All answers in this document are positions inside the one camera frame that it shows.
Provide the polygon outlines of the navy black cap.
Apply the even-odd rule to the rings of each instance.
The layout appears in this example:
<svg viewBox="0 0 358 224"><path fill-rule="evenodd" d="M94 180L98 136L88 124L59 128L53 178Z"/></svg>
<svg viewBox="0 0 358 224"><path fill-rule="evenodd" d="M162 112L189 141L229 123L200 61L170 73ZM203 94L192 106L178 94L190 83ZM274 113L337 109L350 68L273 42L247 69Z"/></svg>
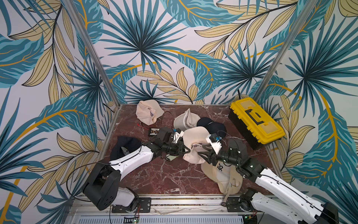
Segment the navy black cap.
<svg viewBox="0 0 358 224"><path fill-rule="evenodd" d="M117 142L111 150L110 160L117 160L139 149L142 142L133 137L118 136Z"/></svg>

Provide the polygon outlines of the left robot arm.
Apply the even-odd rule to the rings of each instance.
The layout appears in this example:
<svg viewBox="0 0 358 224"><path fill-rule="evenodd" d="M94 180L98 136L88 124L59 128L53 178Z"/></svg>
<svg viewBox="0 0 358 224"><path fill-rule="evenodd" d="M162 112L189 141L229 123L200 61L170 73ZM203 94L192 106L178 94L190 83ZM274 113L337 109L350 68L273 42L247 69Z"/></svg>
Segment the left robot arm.
<svg viewBox="0 0 358 224"><path fill-rule="evenodd" d="M129 188L121 188L120 181L138 167L162 155L179 156L190 152L184 145L184 131L160 128L153 141L141 143L134 152L109 162L99 161L83 186L83 193L98 210L122 206L134 211L139 206L139 196Z"/></svg>

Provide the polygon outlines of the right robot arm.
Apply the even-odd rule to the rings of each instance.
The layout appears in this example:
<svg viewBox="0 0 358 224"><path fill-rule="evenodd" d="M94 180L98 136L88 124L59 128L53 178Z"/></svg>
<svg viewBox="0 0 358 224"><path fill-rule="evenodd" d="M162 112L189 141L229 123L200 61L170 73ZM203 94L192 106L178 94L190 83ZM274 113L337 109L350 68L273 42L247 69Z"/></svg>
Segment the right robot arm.
<svg viewBox="0 0 358 224"><path fill-rule="evenodd" d="M249 157L247 149L239 146L237 139L229 140L222 149L220 137L208 136L204 151L198 154L209 164L229 164L242 178L249 179L268 190L279 201L248 189L234 206L242 211L256 210L271 215L286 224L337 224L338 209L330 202L321 203L285 182L257 159Z"/></svg>

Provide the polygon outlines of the cream Colorado cap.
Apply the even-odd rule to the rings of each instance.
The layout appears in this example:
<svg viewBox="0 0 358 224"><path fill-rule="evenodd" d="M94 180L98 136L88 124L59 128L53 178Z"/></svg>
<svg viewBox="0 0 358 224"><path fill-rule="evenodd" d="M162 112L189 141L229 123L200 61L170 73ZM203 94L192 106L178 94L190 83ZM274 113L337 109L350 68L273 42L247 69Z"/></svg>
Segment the cream Colorado cap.
<svg viewBox="0 0 358 224"><path fill-rule="evenodd" d="M209 132L204 127L194 127L186 130L183 135L184 145L190 149L189 153L183 155L183 159L191 164L203 164L206 161L198 155L198 152L206 151L203 145L207 145L206 138Z"/></svg>

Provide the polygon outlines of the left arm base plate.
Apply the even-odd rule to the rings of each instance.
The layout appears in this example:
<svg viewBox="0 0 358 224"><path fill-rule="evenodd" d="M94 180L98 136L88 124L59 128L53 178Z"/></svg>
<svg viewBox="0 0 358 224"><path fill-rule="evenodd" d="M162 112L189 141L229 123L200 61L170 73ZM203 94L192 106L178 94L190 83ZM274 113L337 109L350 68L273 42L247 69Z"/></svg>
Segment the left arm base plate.
<svg viewBox="0 0 358 224"><path fill-rule="evenodd" d="M111 208L112 213L149 213L151 209L152 199L150 197L135 198L133 202L125 207L122 205L113 205Z"/></svg>

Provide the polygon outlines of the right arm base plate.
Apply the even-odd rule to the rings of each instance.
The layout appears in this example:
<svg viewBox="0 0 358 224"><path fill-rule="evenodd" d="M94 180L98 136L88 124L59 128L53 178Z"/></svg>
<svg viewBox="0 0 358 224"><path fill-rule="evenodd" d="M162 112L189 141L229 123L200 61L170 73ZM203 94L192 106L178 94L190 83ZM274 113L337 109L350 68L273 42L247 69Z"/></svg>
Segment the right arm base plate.
<svg viewBox="0 0 358 224"><path fill-rule="evenodd" d="M228 197L225 203L228 212L245 212L245 213L256 213L257 209L253 207L249 199L240 197Z"/></svg>

